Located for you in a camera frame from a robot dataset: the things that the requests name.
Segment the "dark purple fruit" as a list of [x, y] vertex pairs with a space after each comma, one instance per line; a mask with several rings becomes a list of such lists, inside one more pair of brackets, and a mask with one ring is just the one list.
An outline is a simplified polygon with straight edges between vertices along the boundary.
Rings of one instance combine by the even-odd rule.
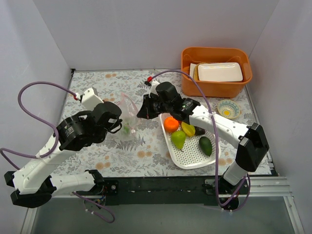
[[195, 136], [202, 136], [206, 133], [206, 130], [195, 126]]

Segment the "dark green avocado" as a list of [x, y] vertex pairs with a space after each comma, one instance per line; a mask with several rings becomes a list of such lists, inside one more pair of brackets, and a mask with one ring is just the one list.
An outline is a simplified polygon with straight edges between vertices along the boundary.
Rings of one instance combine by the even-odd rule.
[[211, 156], [212, 155], [212, 143], [209, 138], [206, 136], [202, 136], [199, 139], [199, 147], [202, 150], [203, 154], [206, 156]]

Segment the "clear zip top bag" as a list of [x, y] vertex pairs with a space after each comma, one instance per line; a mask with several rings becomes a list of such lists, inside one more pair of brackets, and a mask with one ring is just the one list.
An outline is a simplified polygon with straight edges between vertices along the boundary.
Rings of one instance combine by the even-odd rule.
[[[122, 128], [119, 131], [120, 138], [122, 140], [131, 140], [135, 138], [137, 134], [137, 128], [140, 124], [140, 119], [137, 118], [138, 109], [132, 99], [125, 93], [121, 93], [120, 102], [117, 106], [121, 109], [122, 114], [120, 118], [122, 119]], [[131, 133], [125, 135], [123, 133], [123, 126], [128, 125]]]

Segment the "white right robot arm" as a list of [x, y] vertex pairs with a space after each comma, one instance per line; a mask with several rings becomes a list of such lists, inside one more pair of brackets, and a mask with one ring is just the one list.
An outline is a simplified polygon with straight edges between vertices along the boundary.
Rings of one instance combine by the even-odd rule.
[[137, 117], [153, 119], [162, 113], [169, 113], [176, 120], [209, 132], [217, 130], [220, 138], [237, 149], [235, 161], [218, 180], [218, 188], [231, 194], [237, 190], [241, 179], [248, 172], [255, 172], [269, 150], [263, 127], [257, 123], [251, 126], [233, 122], [209, 110], [198, 101], [182, 98], [170, 82], [147, 81], [150, 87], [143, 96], [143, 104]]

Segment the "green pear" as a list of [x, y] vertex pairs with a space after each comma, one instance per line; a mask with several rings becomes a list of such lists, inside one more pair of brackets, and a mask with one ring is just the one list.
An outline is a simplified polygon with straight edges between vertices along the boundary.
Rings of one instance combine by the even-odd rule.
[[186, 134], [179, 130], [171, 134], [171, 141], [177, 149], [181, 150], [186, 140]]

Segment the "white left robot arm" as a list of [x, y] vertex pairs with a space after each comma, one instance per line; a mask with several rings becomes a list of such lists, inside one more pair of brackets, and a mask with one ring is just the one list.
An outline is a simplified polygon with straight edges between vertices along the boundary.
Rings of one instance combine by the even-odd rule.
[[98, 195], [105, 182], [98, 170], [82, 174], [56, 176], [52, 172], [66, 159], [92, 144], [102, 143], [108, 133], [114, 134], [122, 127], [121, 109], [112, 102], [103, 102], [92, 111], [81, 111], [66, 118], [57, 127], [58, 144], [46, 157], [30, 160], [17, 171], [4, 174], [5, 182], [13, 187], [12, 203], [26, 208], [36, 208], [56, 195], [85, 191]]

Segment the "green grape bunch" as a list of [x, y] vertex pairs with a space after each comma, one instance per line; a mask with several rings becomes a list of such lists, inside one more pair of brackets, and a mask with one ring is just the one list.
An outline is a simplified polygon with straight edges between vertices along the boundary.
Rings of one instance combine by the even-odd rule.
[[131, 130], [130, 130], [129, 126], [126, 125], [126, 124], [123, 126], [123, 133], [125, 135], [129, 135], [131, 133]]

